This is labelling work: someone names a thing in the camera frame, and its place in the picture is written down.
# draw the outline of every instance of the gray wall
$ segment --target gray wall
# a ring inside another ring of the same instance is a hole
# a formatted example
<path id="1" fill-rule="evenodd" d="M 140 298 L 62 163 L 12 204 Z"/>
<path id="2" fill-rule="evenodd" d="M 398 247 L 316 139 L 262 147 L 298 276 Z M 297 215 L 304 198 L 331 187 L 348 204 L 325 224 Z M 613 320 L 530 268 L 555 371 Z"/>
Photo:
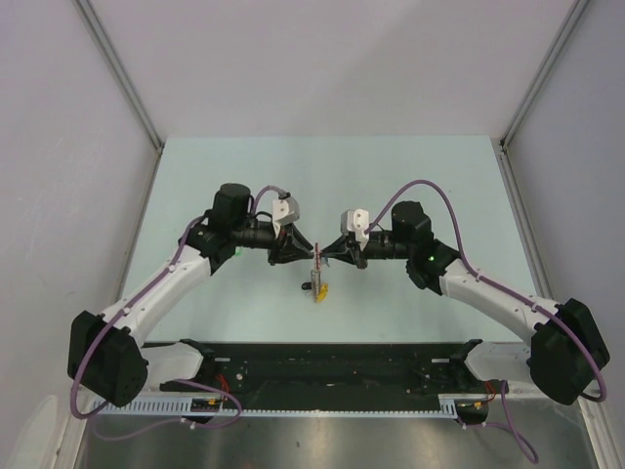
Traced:
<path id="1" fill-rule="evenodd" d="M 554 293 L 587 303 L 612 355 L 625 424 L 625 2 L 594 2 L 512 142 Z"/>
<path id="2" fill-rule="evenodd" d="M 70 1 L 3 2 L 0 64 L 0 467 L 38 467 L 71 320 L 113 300 L 155 154 Z"/>

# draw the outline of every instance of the purple cable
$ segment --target purple cable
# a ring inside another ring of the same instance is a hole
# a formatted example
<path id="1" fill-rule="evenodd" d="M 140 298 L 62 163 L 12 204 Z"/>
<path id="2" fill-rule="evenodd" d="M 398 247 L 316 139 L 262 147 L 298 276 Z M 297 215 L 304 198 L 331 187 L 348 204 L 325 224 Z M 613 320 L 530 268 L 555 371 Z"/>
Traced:
<path id="1" fill-rule="evenodd" d="M 428 181 L 426 179 L 417 179 L 415 181 L 411 181 L 408 184 L 404 185 L 401 189 L 399 189 L 399 191 L 396 192 L 396 194 L 391 198 L 391 200 L 389 200 L 389 202 L 384 206 L 380 214 L 375 218 L 375 220 L 373 220 L 373 222 L 371 222 L 371 224 L 369 224 L 369 227 L 364 232 L 366 234 L 371 232 L 371 230 L 373 230 L 373 228 L 377 224 L 380 223 L 382 218 L 384 218 L 384 216 L 391 209 L 391 207 L 399 198 L 399 196 L 402 195 L 411 187 L 417 186 L 417 185 L 430 186 L 432 189 L 438 192 L 438 194 L 442 197 L 442 200 L 445 202 L 445 205 L 447 206 L 447 210 L 449 211 L 449 215 L 451 216 L 451 223 L 453 224 L 453 231 L 456 234 L 456 242 L 458 243 L 458 252 L 460 252 L 460 257 L 462 259 L 462 262 L 465 264 L 465 267 L 467 268 L 467 270 L 471 273 L 473 277 L 478 277 L 479 272 L 469 263 L 469 260 L 467 259 L 467 254 L 462 244 L 462 237 L 460 236 L 460 227 L 458 226 L 458 219 L 456 217 L 456 213 L 453 210 L 453 207 L 451 206 L 451 202 L 449 201 L 449 198 L 447 197 L 445 192 L 440 188 L 440 186 L 433 183 L 432 181 Z M 588 352 L 588 349 L 586 349 L 582 341 L 579 340 L 579 338 L 570 329 L 570 327 L 568 327 L 564 322 L 562 322 L 560 318 L 556 317 L 554 314 L 549 312 L 544 307 L 540 305 L 534 306 L 534 302 L 530 298 L 525 298 L 523 295 L 516 292 L 512 288 L 509 288 L 506 285 L 503 285 L 491 278 L 484 277 L 484 276 L 479 276 L 479 280 L 521 301 L 523 304 L 525 304 L 525 306 L 532 307 L 541 315 L 546 316 L 547 318 L 552 320 L 560 329 L 562 329 L 564 333 L 573 341 L 575 346 L 582 353 L 582 355 L 584 356 L 584 359 L 588 362 L 588 365 L 591 367 L 591 369 L 593 370 L 593 373 L 595 374 L 595 378 L 597 379 L 597 383 L 599 384 L 599 396 L 596 398 L 596 402 L 602 403 L 603 401 L 605 401 L 605 398 L 607 398 L 607 388 L 605 386 L 604 377 L 602 376 L 602 373 L 599 370 L 599 367 L 595 363 L 595 360 L 593 360 L 592 355 L 590 355 L 590 352 Z"/>
<path id="2" fill-rule="evenodd" d="M 506 420 L 508 420 L 508 425 L 504 425 L 503 423 L 496 422 L 484 422 L 484 423 L 476 423 L 468 425 L 462 421 L 460 417 L 458 417 L 458 423 L 462 424 L 463 428 L 498 428 L 500 430 L 505 430 L 506 432 L 512 433 L 515 437 L 515 441 L 519 446 L 519 449 L 522 451 L 524 456 L 527 458 L 529 462 L 532 464 L 538 464 L 538 453 L 536 449 L 532 446 L 529 440 L 524 437 L 521 433 L 517 431 L 514 424 L 512 423 L 512 418 L 510 418 L 510 412 L 508 410 L 508 404 L 506 403 L 506 393 L 508 392 L 508 381 L 503 381 L 501 386 L 501 405 L 504 407 L 504 413 L 506 415 Z"/>
<path id="3" fill-rule="evenodd" d="M 194 218 L 193 220 L 190 221 L 190 223 L 187 225 L 187 228 L 185 229 L 185 232 L 183 233 L 183 237 L 181 238 L 180 243 L 178 244 L 178 249 L 176 249 L 176 252 L 174 253 L 174 257 L 172 258 L 167 268 L 163 269 L 163 271 L 158 276 L 156 276 L 150 283 L 148 283 L 144 288 L 142 288 L 142 290 L 139 293 L 137 293 L 133 298 L 131 298 L 130 301 L 128 301 L 128 303 L 126 303 L 124 307 L 121 308 L 115 316 L 113 316 L 113 318 L 103 327 L 103 329 L 100 331 L 100 333 L 96 336 L 94 341 L 91 343 L 91 345 L 87 349 L 87 352 L 85 353 L 82 359 L 82 362 L 80 362 L 80 365 L 78 366 L 78 370 L 76 371 L 76 375 L 74 376 L 74 381 L 71 384 L 71 391 L 69 392 L 69 409 L 71 410 L 71 414 L 75 418 L 78 418 L 80 420 L 89 418 L 92 415 L 96 415 L 108 404 L 107 402 L 104 402 L 101 405 L 99 405 L 97 408 L 94 408 L 93 410 L 87 413 L 82 413 L 80 410 L 78 410 L 78 403 L 77 403 L 78 387 L 80 386 L 80 382 L 82 381 L 82 378 L 85 374 L 85 370 L 87 369 L 87 365 L 89 364 L 89 361 L 91 360 L 92 356 L 96 352 L 96 349 L 98 349 L 98 347 L 100 346 L 100 344 L 102 343 L 102 341 L 104 340 L 108 332 L 113 328 L 113 326 L 121 318 L 125 316 L 124 310 L 126 308 L 132 308 L 133 306 L 135 306 L 142 298 L 144 298 L 154 288 L 154 286 L 156 286 L 161 280 L 167 277 L 167 275 L 170 273 L 168 268 L 170 266 L 175 265 L 183 253 L 183 249 L 185 248 L 185 243 L 187 241 L 188 233 L 190 232 L 191 228 L 193 228 L 195 224 L 201 222 L 202 220 L 204 220 L 204 216 Z"/>
<path id="4" fill-rule="evenodd" d="M 254 204 L 252 205 L 251 214 L 256 215 L 256 210 L 258 209 L 258 205 L 265 195 L 269 191 L 277 192 L 278 195 L 285 195 L 286 191 L 284 189 L 279 188 L 278 186 L 264 186 L 254 197 Z"/>
<path id="5" fill-rule="evenodd" d="M 196 427 L 201 427 L 201 428 L 208 428 L 208 429 L 224 428 L 224 427 L 228 427 L 229 425 L 236 422 L 239 418 L 241 418 L 241 415 L 243 413 L 243 407 L 241 406 L 241 403 L 238 401 L 238 399 L 232 394 L 227 393 L 226 391 L 222 391 L 221 389 L 212 388 L 210 386 L 205 386 L 199 383 L 194 383 L 193 381 L 188 381 L 186 379 L 177 379 L 176 382 L 181 383 L 181 384 L 186 384 L 188 386 L 192 386 L 194 388 L 198 388 L 204 391 L 209 391 L 211 393 L 217 393 L 221 396 L 224 396 L 230 399 L 234 403 L 234 405 L 236 405 L 236 415 L 233 418 L 226 420 L 225 422 L 220 422 L 220 423 L 191 422 L 191 425 L 194 425 Z M 132 438 L 139 437 L 140 435 L 143 435 L 151 430 L 154 430 L 155 428 L 162 427 L 163 425 L 169 425 L 170 423 L 181 422 L 181 418 L 184 419 L 183 417 L 180 417 L 180 418 L 175 417 L 175 418 L 167 418 L 165 420 L 159 420 L 150 425 L 147 425 L 146 427 L 140 430 L 131 432 L 126 435 L 117 436 L 117 437 L 110 437 L 107 435 L 103 435 L 102 433 L 100 433 L 100 430 L 98 430 L 95 424 L 93 425 L 92 431 L 96 437 L 98 437 L 100 440 L 104 440 L 105 442 L 123 442 L 124 440 L 130 440 Z"/>

